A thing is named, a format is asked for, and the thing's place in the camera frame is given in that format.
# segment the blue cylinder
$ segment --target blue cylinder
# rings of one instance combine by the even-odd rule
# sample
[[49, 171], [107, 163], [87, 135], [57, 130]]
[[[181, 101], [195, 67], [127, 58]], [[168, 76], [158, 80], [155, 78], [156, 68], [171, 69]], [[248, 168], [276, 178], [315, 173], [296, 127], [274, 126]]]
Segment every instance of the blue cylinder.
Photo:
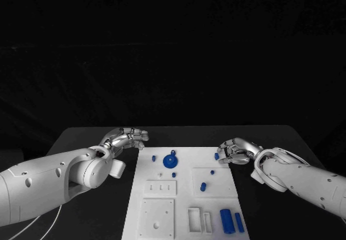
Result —
[[222, 210], [220, 210], [220, 214], [221, 214], [224, 233], [234, 234], [237, 232], [237, 229], [235, 229], [235, 224], [234, 224], [234, 220], [233, 220], [231, 210], [222, 209]]
[[207, 187], [208, 187], [208, 184], [205, 182], [202, 182], [202, 185], [201, 185], [201, 191], [202, 192], [207, 190]]
[[235, 220], [237, 220], [240, 232], [244, 233], [244, 223], [243, 223], [241, 214], [238, 212], [235, 213]]

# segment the table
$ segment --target table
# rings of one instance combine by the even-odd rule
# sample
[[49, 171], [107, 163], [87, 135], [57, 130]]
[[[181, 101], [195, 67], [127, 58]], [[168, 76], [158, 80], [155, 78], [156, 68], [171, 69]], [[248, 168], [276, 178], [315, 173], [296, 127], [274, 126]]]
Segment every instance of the table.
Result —
[[[149, 131], [147, 147], [217, 147], [234, 137], [264, 148], [280, 147], [325, 168], [296, 130], [287, 125], [248, 126], [134, 126]], [[100, 143], [117, 127], [72, 127], [61, 134], [48, 155], [88, 148]], [[103, 185], [77, 196], [64, 206], [45, 240], [120, 240], [127, 216], [139, 150], [123, 151], [122, 179], [109, 177]], [[254, 164], [233, 165], [233, 176], [251, 240], [345, 239], [342, 219], [299, 198], [260, 184], [251, 173]], [[58, 208], [41, 216], [16, 240], [39, 240], [55, 220]], [[0, 227], [0, 239], [9, 239], [32, 222]]]

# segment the white cable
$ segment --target white cable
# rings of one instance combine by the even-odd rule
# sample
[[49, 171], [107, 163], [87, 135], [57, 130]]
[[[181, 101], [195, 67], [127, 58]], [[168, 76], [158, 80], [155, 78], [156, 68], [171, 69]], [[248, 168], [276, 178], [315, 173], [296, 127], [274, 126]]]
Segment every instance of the white cable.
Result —
[[[48, 235], [48, 233], [49, 233], [49, 231], [51, 231], [51, 229], [52, 229], [52, 227], [54, 227], [54, 225], [55, 225], [55, 223], [57, 223], [57, 219], [58, 219], [58, 216], [60, 216], [60, 213], [61, 213], [61, 209], [62, 209], [62, 205], [60, 206], [60, 211], [58, 211], [55, 220], [54, 220], [54, 222], [52, 222], [52, 226], [51, 226], [51, 228], [48, 229], [44, 237]], [[13, 240], [13, 239], [19, 236], [19, 234], [21, 234], [21, 233], [32, 226], [32, 224], [36, 222], [36, 220], [39, 219], [39, 217], [41, 217], [41, 216], [38, 216], [38, 217], [35, 218], [35, 220], [34, 220], [34, 221], [31, 222], [31, 224], [25, 227], [25, 229], [23, 229], [9, 240]]]
[[51, 229], [52, 229], [52, 227], [54, 227], [54, 225], [55, 225], [55, 223], [57, 223], [57, 219], [58, 219], [58, 216], [60, 216], [61, 210], [62, 210], [62, 205], [60, 206], [60, 211], [58, 211], [58, 214], [57, 214], [55, 220], [54, 220], [54, 222], [52, 222], [52, 226], [51, 226], [51, 228], [48, 229], [48, 231], [47, 231], [47, 233], [45, 233], [44, 237], [48, 235], [48, 233], [49, 233], [49, 231], [51, 231]]
[[36, 220], [39, 219], [39, 217], [41, 216], [38, 216], [36, 218], [35, 218], [35, 220], [31, 222], [31, 224], [25, 227], [25, 229], [9, 239], [9, 240], [13, 240], [18, 236], [19, 236], [19, 234], [32, 226], [32, 224], [36, 222]]

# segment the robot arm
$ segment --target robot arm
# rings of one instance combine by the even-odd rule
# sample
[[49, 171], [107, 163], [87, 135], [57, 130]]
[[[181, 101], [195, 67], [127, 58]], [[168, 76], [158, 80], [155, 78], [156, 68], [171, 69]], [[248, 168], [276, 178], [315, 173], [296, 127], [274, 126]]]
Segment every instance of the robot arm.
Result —
[[346, 177], [312, 166], [282, 148], [263, 149], [241, 138], [227, 141], [218, 148], [227, 158], [220, 163], [247, 164], [254, 159], [251, 177], [274, 190], [287, 189], [305, 200], [346, 219]]
[[126, 164], [114, 158], [123, 149], [142, 150], [147, 140], [146, 131], [117, 128], [100, 145], [32, 159], [0, 172], [0, 227], [54, 210], [97, 188], [109, 175], [120, 178]]

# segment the black backdrop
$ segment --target black backdrop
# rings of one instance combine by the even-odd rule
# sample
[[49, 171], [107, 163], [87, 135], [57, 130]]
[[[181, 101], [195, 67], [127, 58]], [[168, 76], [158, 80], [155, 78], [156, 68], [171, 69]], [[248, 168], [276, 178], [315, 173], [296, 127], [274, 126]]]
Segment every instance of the black backdrop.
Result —
[[2, 148], [38, 158], [70, 127], [286, 124], [346, 174], [346, 1], [26, 0], [0, 10]]

